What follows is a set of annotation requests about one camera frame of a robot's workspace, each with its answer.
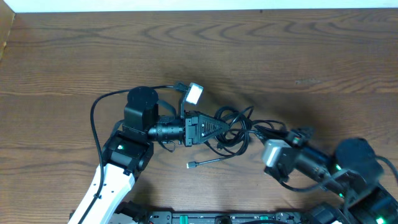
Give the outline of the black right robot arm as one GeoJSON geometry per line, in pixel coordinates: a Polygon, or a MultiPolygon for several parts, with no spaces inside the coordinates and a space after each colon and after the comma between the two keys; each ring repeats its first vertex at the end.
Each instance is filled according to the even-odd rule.
{"type": "Polygon", "coordinates": [[[397,200],[380,184],[385,157],[378,156],[367,140],[349,138],[341,141],[332,155],[310,146],[311,128],[290,131],[265,129],[264,172],[293,192],[322,189],[343,199],[335,208],[317,205],[301,216],[302,223],[397,223],[397,200]]]}

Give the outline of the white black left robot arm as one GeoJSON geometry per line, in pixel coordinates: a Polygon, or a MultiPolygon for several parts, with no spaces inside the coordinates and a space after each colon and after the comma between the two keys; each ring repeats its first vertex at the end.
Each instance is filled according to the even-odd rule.
{"type": "Polygon", "coordinates": [[[178,108],[161,100],[157,86],[127,89],[124,118],[118,121],[104,145],[98,144],[99,166],[83,200],[70,217],[70,223],[108,223],[122,199],[132,190],[161,146],[178,142],[186,147],[203,144],[227,132],[221,119],[197,111],[186,112],[185,103],[197,104],[202,86],[179,83],[182,93],[178,108]]]}

